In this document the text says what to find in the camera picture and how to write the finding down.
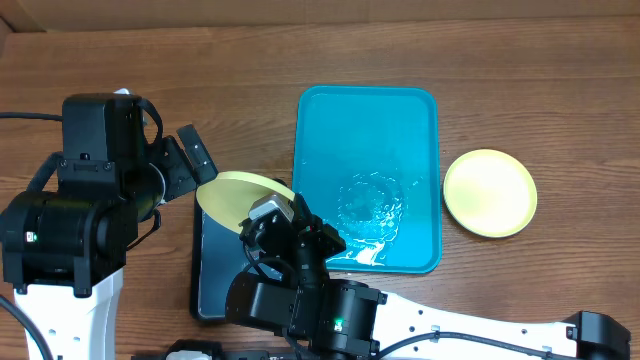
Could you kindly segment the yellow-green plate top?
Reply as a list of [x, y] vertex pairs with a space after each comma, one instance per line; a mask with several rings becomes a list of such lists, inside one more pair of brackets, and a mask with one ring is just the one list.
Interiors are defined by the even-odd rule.
[[248, 217], [252, 205], [272, 193], [289, 201], [295, 197], [291, 189], [275, 180], [249, 172], [226, 171], [200, 186], [196, 200], [214, 221], [240, 234], [241, 222]]

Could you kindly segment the yellow-green plate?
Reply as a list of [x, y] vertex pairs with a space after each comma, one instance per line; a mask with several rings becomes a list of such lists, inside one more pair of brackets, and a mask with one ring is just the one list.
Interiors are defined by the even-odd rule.
[[505, 238], [534, 218], [538, 205], [535, 181], [513, 156], [478, 149], [458, 157], [443, 181], [451, 216], [466, 230], [487, 238]]
[[272, 193], [289, 201], [295, 197], [291, 189], [275, 180], [249, 172], [226, 171], [200, 186], [196, 200], [214, 221], [240, 234], [241, 222], [248, 217], [252, 205]]

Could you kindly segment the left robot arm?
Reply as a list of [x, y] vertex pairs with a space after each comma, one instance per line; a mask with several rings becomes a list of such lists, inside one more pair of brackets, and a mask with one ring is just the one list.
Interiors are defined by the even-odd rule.
[[191, 125], [148, 143], [141, 125], [63, 127], [53, 154], [2, 214], [5, 282], [32, 359], [112, 359], [126, 254], [159, 208], [216, 175]]

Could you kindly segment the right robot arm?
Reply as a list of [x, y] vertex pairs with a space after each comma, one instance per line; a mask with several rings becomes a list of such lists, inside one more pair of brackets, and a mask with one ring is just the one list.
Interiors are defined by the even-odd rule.
[[243, 242], [283, 271], [232, 282], [226, 317], [286, 339], [307, 359], [628, 359], [631, 333], [613, 318], [510, 323], [438, 310], [364, 283], [332, 279], [325, 259], [344, 245], [310, 214], [271, 210], [235, 220]]

